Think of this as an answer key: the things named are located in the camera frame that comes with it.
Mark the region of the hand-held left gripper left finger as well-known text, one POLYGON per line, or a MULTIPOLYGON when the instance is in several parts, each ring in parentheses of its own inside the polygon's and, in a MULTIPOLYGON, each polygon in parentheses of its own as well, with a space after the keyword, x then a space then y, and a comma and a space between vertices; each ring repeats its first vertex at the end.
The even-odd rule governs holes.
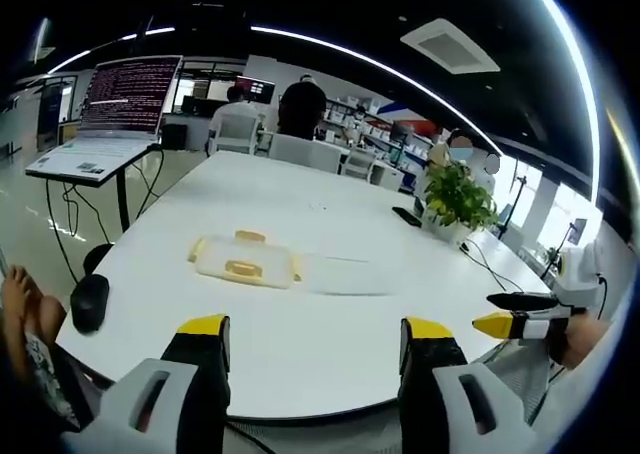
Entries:
POLYGON ((180 326, 159 359, 146 359, 102 395, 96 417, 66 433, 68 453, 221 453, 230 404, 230 317, 180 326))

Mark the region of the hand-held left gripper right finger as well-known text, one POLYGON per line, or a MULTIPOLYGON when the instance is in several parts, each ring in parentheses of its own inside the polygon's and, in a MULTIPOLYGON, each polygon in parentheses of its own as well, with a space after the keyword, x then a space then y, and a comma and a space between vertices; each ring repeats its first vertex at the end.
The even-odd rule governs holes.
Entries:
POLYGON ((398 413, 404 453, 524 453, 533 430, 521 399, 481 363, 468 363, 449 329, 401 321, 398 413))

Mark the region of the person's right hand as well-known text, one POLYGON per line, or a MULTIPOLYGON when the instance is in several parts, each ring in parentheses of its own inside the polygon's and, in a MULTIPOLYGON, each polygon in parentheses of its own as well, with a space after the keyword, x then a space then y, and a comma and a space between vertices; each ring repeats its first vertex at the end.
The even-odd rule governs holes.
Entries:
POLYGON ((607 321, 595 319, 588 314, 569 318, 565 330, 567 347, 562 357, 562 366, 576 368, 594 349, 610 327, 607 321))

